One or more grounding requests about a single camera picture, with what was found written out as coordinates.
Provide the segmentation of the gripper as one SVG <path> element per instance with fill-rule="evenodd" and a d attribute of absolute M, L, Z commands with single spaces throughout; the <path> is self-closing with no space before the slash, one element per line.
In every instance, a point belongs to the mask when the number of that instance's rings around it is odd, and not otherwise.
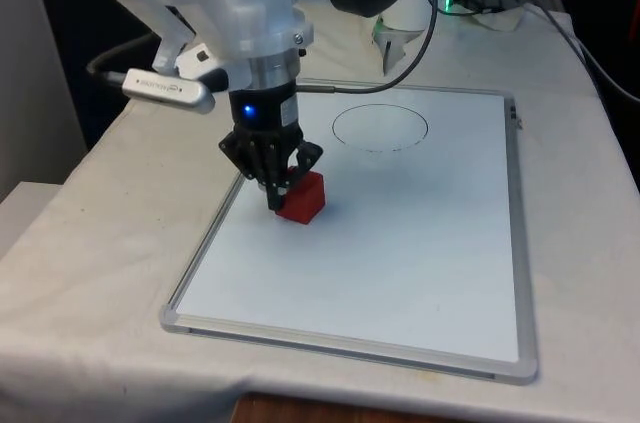
<path fill-rule="evenodd" d="M 229 100 L 233 129 L 219 148 L 247 180 L 256 180 L 265 189 L 269 209 L 281 209 L 287 174 L 281 136 L 303 139 L 296 83 L 234 91 Z M 323 152 L 319 145 L 302 141 L 297 148 L 297 165 L 288 169 L 287 182 L 301 181 Z"/>

